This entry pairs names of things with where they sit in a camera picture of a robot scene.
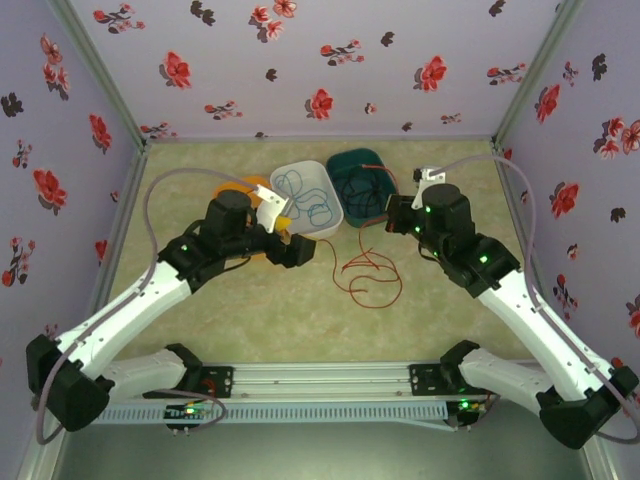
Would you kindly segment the orange plastic bin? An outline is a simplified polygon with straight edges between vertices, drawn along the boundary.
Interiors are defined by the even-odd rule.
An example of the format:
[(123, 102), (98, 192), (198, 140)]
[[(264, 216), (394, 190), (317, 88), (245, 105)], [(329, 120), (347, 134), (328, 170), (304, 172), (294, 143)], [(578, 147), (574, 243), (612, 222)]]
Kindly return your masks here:
[(265, 255), (279, 261), (286, 253), (289, 244), (282, 240), (281, 234), (269, 234), (257, 222), (256, 210), (261, 203), (254, 193), (257, 185), (247, 184), (244, 191), (220, 189), (209, 203), (201, 232), (219, 258)]

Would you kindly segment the teal plastic bin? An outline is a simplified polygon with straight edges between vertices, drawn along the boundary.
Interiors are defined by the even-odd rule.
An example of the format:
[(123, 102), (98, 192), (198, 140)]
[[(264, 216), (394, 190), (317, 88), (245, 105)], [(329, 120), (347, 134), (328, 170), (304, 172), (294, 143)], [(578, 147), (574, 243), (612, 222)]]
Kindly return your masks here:
[(354, 228), (383, 217), (389, 196), (398, 192), (393, 174), (380, 156), (368, 148), (331, 156), (326, 170), (344, 219)]

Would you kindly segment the white plastic bin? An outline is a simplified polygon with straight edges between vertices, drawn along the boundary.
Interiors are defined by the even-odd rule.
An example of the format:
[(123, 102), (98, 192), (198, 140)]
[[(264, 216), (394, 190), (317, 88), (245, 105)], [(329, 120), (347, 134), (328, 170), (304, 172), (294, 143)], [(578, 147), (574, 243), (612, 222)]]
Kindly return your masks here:
[(281, 166), (272, 172), (270, 184), (292, 200), (290, 234), (326, 239), (337, 232), (344, 212), (323, 164), (304, 160)]

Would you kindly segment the grey metal sheet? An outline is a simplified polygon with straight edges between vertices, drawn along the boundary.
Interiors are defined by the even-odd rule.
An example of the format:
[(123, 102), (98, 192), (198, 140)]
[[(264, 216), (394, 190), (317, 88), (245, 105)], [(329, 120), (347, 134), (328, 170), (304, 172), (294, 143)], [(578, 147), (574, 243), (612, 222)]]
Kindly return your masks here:
[(592, 480), (534, 430), (445, 433), (383, 424), (98, 426), (63, 443), (52, 480)]

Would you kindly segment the aluminium side rail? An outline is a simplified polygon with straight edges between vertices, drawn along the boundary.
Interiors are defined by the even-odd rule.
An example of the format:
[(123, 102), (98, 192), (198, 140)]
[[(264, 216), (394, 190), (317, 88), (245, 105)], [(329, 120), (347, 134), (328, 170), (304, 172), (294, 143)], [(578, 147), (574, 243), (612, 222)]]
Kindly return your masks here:
[(86, 316), (88, 318), (91, 318), (101, 310), (109, 301), (150, 149), (149, 145), (145, 146), (130, 162), (126, 181), (120, 192), (120, 200), (116, 208), (112, 228), (107, 238), (105, 256), (99, 267), (96, 283), (87, 307)]
[[(532, 311), (548, 326), (551, 331), (554, 332), (554, 337), (563, 347), (571, 347), (571, 339), (568, 338), (566, 333), (563, 331), (562, 325), (555, 321), (554, 316), (556, 313), (548, 305), (536, 283), (539, 276), (536, 272), (534, 262), (534, 244), (538, 224), (538, 208), (533, 186), (520, 167), (506, 158), (499, 156), (498, 150), (495, 151), (493, 149), (492, 153), (493, 156), (491, 159), (496, 164), (498, 175), (505, 191), (507, 204), (514, 222), (516, 235), (523, 253), (524, 283), (528, 297), (532, 303)], [(518, 213), (516, 210), (516, 200), (510, 180), (511, 175), (519, 177), (520, 181), (524, 184), (529, 193), (529, 200), (527, 203), (529, 209), (528, 220), (525, 219), (524, 213)]]

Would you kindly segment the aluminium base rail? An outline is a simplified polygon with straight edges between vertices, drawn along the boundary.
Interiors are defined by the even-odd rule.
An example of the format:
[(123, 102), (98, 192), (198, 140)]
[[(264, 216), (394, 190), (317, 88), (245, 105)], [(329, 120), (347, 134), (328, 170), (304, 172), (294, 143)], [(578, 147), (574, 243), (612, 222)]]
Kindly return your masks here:
[[(412, 397), (408, 366), (397, 362), (237, 364), (231, 396), (266, 401), (391, 399)], [(533, 397), (552, 386), (548, 375), (523, 365), (481, 352), (469, 367), (461, 366), (471, 386), (514, 400), (524, 394)], [(138, 396), (161, 398), (153, 392), (168, 389), (180, 380), (185, 369), (171, 357), (148, 357), (114, 362), (96, 378), (113, 402)]]

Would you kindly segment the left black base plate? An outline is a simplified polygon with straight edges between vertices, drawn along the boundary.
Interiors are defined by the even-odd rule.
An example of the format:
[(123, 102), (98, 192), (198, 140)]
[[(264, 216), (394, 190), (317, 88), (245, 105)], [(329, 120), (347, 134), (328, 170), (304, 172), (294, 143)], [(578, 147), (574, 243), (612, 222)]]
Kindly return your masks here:
[(219, 399), (231, 396), (234, 368), (231, 366), (204, 366), (187, 371), (171, 390), (199, 393)]

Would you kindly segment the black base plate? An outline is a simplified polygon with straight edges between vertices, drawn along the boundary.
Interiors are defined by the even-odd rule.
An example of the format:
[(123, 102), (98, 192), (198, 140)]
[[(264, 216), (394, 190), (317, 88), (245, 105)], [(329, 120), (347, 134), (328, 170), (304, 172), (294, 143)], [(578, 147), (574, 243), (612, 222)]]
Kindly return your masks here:
[(456, 367), (439, 363), (410, 364), (408, 374), (413, 396), (492, 394), (490, 390), (471, 386)]
[(231, 366), (204, 366), (187, 371), (171, 390), (199, 393), (219, 399), (231, 396), (234, 368)]

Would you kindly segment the aluminium corner post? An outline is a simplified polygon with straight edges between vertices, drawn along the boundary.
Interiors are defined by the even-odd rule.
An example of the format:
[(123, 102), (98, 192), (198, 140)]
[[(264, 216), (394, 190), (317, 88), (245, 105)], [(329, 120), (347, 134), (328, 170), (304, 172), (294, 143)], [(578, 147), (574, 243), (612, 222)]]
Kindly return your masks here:
[(108, 102), (115, 109), (120, 122), (127, 130), (140, 152), (144, 152), (147, 141), (143, 138), (134, 117), (121, 95), (106, 63), (103, 61), (95, 42), (89, 35), (75, 7), (70, 0), (45, 0), (58, 22), (77, 50), (85, 67), (106, 95)]
[(555, 11), (553, 22), (538, 48), (530, 66), (509, 104), (496, 133), (491, 138), (492, 148), (497, 151), (506, 136), (515, 128), (521, 112), (535, 87), (541, 81), (563, 38), (571, 29), (586, 0), (561, 0)]

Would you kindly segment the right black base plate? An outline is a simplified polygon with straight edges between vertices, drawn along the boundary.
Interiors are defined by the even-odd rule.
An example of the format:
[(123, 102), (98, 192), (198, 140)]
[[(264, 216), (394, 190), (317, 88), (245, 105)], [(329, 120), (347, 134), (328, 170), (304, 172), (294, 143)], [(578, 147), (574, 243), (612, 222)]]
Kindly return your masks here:
[(456, 367), (439, 363), (410, 364), (408, 374), (413, 396), (492, 394), (490, 390), (471, 386)]

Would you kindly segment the aluminium lower frame bar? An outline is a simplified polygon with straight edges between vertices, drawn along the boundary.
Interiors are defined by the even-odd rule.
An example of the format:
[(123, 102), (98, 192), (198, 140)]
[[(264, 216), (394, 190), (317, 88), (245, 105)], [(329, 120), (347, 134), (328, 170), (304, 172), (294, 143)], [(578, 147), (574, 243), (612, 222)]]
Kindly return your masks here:
[(31, 395), (27, 410), (25, 447), (16, 480), (54, 480), (66, 432), (60, 430), (46, 445), (37, 441), (38, 397)]
[(579, 450), (584, 480), (621, 480), (616, 451), (610, 443), (596, 435)]

